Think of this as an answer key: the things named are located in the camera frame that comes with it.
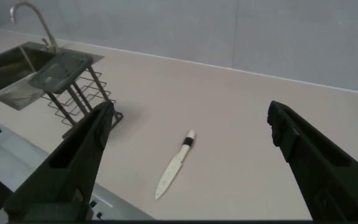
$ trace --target dish rack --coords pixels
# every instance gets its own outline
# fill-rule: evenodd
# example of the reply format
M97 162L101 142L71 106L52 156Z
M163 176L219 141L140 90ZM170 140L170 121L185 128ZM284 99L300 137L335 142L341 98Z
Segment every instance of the dish rack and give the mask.
M100 80L102 73L95 72L95 71L94 71L94 73L96 74L96 76L103 88L103 91L106 93L107 97L109 97L111 95L111 92L104 89L104 87L107 85L107 83ZM85 69L84 72L81 74L81 76L79 76L76 79L76 84L81 85L81 88L80 88L81 93L79 93L79 91L76 91L75 95L81 101L81 104L84 105L86 103L83 101L82 97L80 96L80 94L84 94L85 98L88 100L88 103L92 104L94 107L97 104L104 101L104 97L103 97L103 94L101 93L101 90L96 85L95 80L92 79L92 77L88 78L87 76L90 76L89 69ZM55 95L55 97L59 99L60 104L65 108L67 113L69 115L71 115L71 117L75 121L78 122L84 116L84 114L81 112L80 108L78 107L78 104L75 102L75 100L68 93L64 92L62 94ZM50 101L48 103L48 107L56 110L55 115L62 119L61 122L63 124L71 126L71 127L73 126L67 120L67 118L63 115L63 113L60 111L60 109L57 108L55 103L50 99L50 97L48 95L45 94L42 96L42 98ZM114 128L118 124L118 122L120 122L120 120L122 118L123 118L122 113L116 111L114 113L113 124L112 124L111 128Z

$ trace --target knife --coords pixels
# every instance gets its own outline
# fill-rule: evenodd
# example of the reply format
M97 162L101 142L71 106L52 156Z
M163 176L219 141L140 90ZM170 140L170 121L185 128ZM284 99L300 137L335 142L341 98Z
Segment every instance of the knife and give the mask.
M164 192L168 189L169 185L173 182L175 176L179 173L181 164L185 159L187 152L190 150L195 136L196 133L193 130L190 130L183 144L181 145L179 153L175 155L175 157L173 157L173 159L169 163L155 191L156 200L158 200L164 194Z

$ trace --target backsplash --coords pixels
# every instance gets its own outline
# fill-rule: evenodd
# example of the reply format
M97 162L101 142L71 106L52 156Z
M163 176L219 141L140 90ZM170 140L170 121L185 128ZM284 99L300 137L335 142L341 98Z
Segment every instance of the backsplash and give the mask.
M0 28L46 37L0 0ZM53 35L358 91L358 1L33 0Z

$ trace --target knife handle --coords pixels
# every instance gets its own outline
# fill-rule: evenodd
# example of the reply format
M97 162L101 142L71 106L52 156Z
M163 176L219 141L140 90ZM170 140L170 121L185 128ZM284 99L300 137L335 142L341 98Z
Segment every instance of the knife handle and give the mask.
M196 133L193 130L190 130L189 133L187 134L183 144L181 145L180 151L175 156L177 159L179 159L180 161L183 162L188 151L190 150L191 146L193 145L195 136L196 136Z

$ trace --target metal wire rack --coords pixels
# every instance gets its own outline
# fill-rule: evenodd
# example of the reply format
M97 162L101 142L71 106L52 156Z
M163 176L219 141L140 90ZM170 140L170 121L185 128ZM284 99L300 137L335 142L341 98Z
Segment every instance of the metal wire rack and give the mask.
M102 73L100 72L94 72L97 76L97 78L99 79L102 75ZM92 78L87 78L84 75L81 75L78 77L76 82L87 82L87 84L84 84L80 90L82 93L85 93L85 98L88 100L89 103L91 103L95 98L103 101L104 97L101 96L101 90L97 87L94 86L95 85L95 81ZM101 86L104 87L107 85L106 82L102 82L99 79L99 82L101 84ZM104 90L104 92L107 94L107 96L110 96L111 92ZM80 94L77 92L75 93L76 96L79 98L79 100L81 101L82 104L85 104L85 102L82 100L82 98L80 97ZM56 109L55 115L62 118L61 122L65 125L68 126L73 126L70 122L68 122L67 118L62 114L62 112L56 107L55 103L50 99L50 97L48 95L44 95L42 96L42 98L49 100L50 102L48 103L48 107ZM79 109L78 105L75 103L74 99L72 97L69 97L66 101L64 102L60 102L60 104L66 109L66 111L68 112L68 114L74 116L75 118L77 118L78 120L81 119L83 117L83 114L81 113L81 110ZM120 120L122 119L123 115L120 112L116 112L114 118L115 121L112 124L112 128L115 127L115 125L117 125L118 122L120 122Z

